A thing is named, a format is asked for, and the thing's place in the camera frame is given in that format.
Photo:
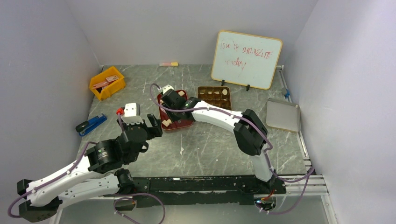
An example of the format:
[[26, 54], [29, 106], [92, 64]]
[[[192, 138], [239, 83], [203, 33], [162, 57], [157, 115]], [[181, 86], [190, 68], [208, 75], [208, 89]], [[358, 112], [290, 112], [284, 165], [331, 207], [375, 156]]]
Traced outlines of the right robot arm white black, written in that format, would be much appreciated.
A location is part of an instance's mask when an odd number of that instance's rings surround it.
[[233, 133], [240, 151], [249, 155], [252, 161], [255, 176], [258, 178], [257, 189], [267, 194], [274, 188], [273, 174], [262, 151], [268, 144], [267, 129], [254, 111], [230, 111], [195, 97], [185, 99], [170, 85], [158, 91], [162, 100], [161, 108], [168, 113], [172, 121], [182, 119], [205, 122]]

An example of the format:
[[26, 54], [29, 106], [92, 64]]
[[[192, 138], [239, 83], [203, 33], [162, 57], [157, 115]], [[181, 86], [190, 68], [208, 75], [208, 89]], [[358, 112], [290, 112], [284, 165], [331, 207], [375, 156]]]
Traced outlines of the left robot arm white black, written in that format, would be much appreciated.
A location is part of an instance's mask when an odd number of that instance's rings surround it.
[[70, 165], [37, 181], [17, 182], [17, 193], [24, 200], [18, 206], [17, 217], [36, 223], [92, 197], [128, 196], [137, 192], [143, 184], [135, 182], [123, 166], [137, 161], [139, 153], [148, 150], [148, 140], [163, 134], [161, 121], [153, 114], [147, 117], [150, 127], [143, 119], [127, 123], [125, 118], [120, 118], [122, 132], [117, 138], [88, 142]]

